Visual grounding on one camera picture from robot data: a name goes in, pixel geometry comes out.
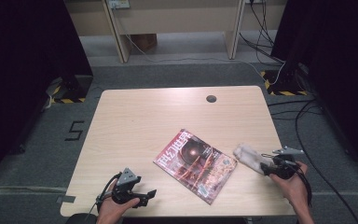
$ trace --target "magazine cover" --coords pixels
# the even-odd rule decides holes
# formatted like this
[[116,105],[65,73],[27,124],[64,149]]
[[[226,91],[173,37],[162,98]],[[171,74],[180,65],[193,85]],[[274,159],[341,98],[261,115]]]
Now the magazine cover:
[[237,161],[182,129],[153,160],[157,166],[212,204]]

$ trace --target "wooden table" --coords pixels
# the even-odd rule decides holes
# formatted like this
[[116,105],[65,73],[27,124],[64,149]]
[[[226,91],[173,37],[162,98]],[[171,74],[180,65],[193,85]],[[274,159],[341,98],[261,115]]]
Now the wooden table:
[[[215,103],[206,100],[217,98]],[[269,179],[239,163],[212,205],[162,171],[153,159],[186,128],[228,155],[239,143],[260,153],[281,147],[262,91],[254,86],[104,91],[79,156],[61,213],[87,213],[107,181],[129,167],[142,177],[134,192],[157,189],[147,207],[126,217],[292,215]]]
[[244,0],[131,0],[128,9],[111,10],[103,0],[117,53],[126,63],[131,42],[126,35],[222,32],[229,59],[235,58]]

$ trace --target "gray carpet floor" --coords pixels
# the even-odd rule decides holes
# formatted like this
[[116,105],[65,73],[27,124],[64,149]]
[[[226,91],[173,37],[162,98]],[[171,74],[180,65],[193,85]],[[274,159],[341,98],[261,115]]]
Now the gray carpet floor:
[[[81,104],[53,104],[40,114],[25,145],[25,153],[7,155],[0,164],[0,223],[65,223],[60,215],[60,198],[65,194],[76,166],[93,113],[101,93],[112,89],[256,85],[265,94],[281,142],[301,148],[295,117],[314,96],[268,95],[258,72],[277,69],[254,63],[168,64],[93,67],[94,79],[86,101]],[[358,217],[358,161],[340,143],[323,109],[315,101],[297,122],[298,135],[314,165],[323,173]],[[74,123],[78,133],[69,133]],[[313,215],[317,223],[355,223],[336,193],[310,165],[308,178],[313,190]],[[242,217],[129,219],[123,223],[246,223]],[[253,223],[296,223],[295,217],[253,217]]]

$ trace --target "hand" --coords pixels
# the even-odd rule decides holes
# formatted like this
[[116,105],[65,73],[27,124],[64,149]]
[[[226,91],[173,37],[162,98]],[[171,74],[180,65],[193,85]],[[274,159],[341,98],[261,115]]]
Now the hand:
[[[113,183],[109,186],[109,190],[113,189],[113,186],[116,184],[117,179],[113,181]],[[118,204],[115,203],[112,197],[109,197],[103,200],[103,204],[101,205],[97,224],[115,224],[117,223],[121,216],[130,208],[135,206],[140,202],[139,198],[131,199],[130,201]]]
[[[296,163],[305,174],[308,170],[308,166],[301,161],[297,161]],[[281,188],[283,197],[289,200],[289,203],[295,209],[299,223],[313,223],[308,207],[307,189],[298,174],[294,174],[287,180],[281,179],[274,174],[269,175],[269,177]]]

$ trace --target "finger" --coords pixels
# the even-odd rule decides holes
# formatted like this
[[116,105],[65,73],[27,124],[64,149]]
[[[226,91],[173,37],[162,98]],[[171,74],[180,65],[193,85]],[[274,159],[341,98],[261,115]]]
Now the finger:
[[303,163],[302,161],[296,161],[296,163],[300,166],[300,169],[304,174],[308,171],[307,164]]
[[283,179],[281,179],[280,177],[278,177],[277,175],[275,174],[270,174],[269,175],[269,178],[272,179],[272,181],[274,181],[277,185],[281,186],[282,185],[282,182],[284,181]]
[[135,206],[136,204],[138,204],[141,200],[139,198],[134,198],[129,200],[126,203],[123,203],[123,206],[125,208],[125,210],[132,208],[133,206]]
[[116,183],[117,183],[117,178],[112,181],[108,190],[112,190]]

